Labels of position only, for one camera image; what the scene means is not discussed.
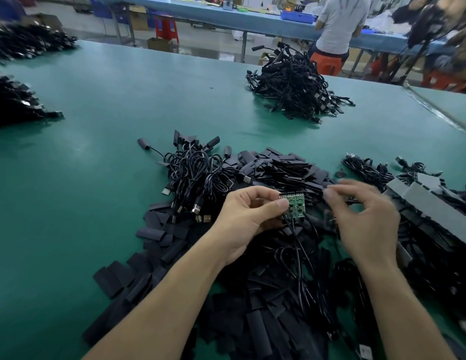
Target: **green table surface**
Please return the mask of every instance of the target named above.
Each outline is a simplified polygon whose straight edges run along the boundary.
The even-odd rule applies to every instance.
[[[466,130],[466,95],[430,88],[412,87],[418,96],[425,99],[452,121]]]
[[[220,149],[295,152],[332,172],[346,152],[393,163],[400,155],[466,182],[466,133],[400,87],[328,78],[356,107],[321,125],[269,113],[247,87],[248,66],[178,54],[78,42],[72,52],[0,69],[32,84],[65,118],[0,129],[0,359],[78,359],[81,333],[109,300],[92,275],[126,261],[148,204],[164,200],[166,170],[140,149],[144,137],[170,151],[174,129]],[[466,336],[427,304],[441,329]],[[201,341],[199,359],[220,358]],[[331,359],[349,359],[331,345]]]

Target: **green circuit board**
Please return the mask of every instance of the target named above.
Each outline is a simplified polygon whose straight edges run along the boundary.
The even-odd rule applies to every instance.
[[[303,193],[285,193],[280,198],[286,198],[290,202],[290,207],[284,213],[284,218],[288,222],[297,221],[305,217],[305,196]]]

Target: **orange stool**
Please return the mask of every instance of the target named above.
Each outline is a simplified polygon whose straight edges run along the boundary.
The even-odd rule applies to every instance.
[[[166,40],[176,39],[178,44],[180,43],[180,39],[178,39],[178,29],[176,28],[176,22],[172,17],[161,17],[155,18],[155,29],[156,29],[156,37],[162,38]]]
[[[338,73],[342,69],[341,58],[313,53],[310,60],[317,63],[318,73],[325,76],[338,76]]]
[[[434,90],[446,90],[448,86],[454,84],[452,91],[459,92],[466,87],[466,81],[450,76],[438,70],[431,72],[420,84],[421,87],[433,88]]]

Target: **floor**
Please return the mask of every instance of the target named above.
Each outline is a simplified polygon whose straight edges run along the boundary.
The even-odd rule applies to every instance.
[[[77,13],[73,6],[51,2],[38,2],[36,7],[26,8],[26,13],[36,14],[52,14],[58,16],[63,29],[70,35],[77,36],[79,39],[91,40],[97,42],[106,42],[109,44],[118,44],[118,38],[111,19],[102,19],[95,17],[92,14]],[[122,36],[129,36],[128,25],[120,24]],[[176,23],[178,28],[178,36],[180,39],[179,45],[175,45],[174,52],[180,54],[192,55],[195,57],[205,57],[217,60],[228,60],[231,62],[240,62],[240,53],[242,42],[233,38],[231,30],[222,29],[207,29],[201,26],[193,27],[189,23]],[[136,46],[139,48],[147,48],[146,40],[156,36],[153,29],[149,31],[134,31],[136,37]],[[292,40],[285,40],[292,47],[300,50],[298,43]],[[245,62],[248,64],[258,65],[259,58],[264,50],[253,52],[252,47],[256,45],[272,46],[273,38],[268,38],[259,35],[249,35],[247,40],[247,51]],[[356,72],[351,73],[351,69],[355,62],[355,57],[351,56],[347,60],[340,77],[361,78],[362,69],[366,63],[360,62],[356,68]],[[413,85],[418,85],[421,81],[421,74],[412,72],[408,78]]]

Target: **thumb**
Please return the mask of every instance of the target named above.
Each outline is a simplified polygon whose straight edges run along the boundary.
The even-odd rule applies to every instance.
[[[337,220],[342,220],[343,218],[353,214],[353,212],[346,205],[343,198],[334,189],[325,189],[323,192],[323,198],[328,203],[328,205],[330,205],[330,208],[333,211],[333,215]]]
[[[281,198],[268,202],[261,207],[252,208],[253,220],[258,224],[262,224],[266,220],[270,220],[271,218],[284,214],[289,205],[290,202],[286,198]]]

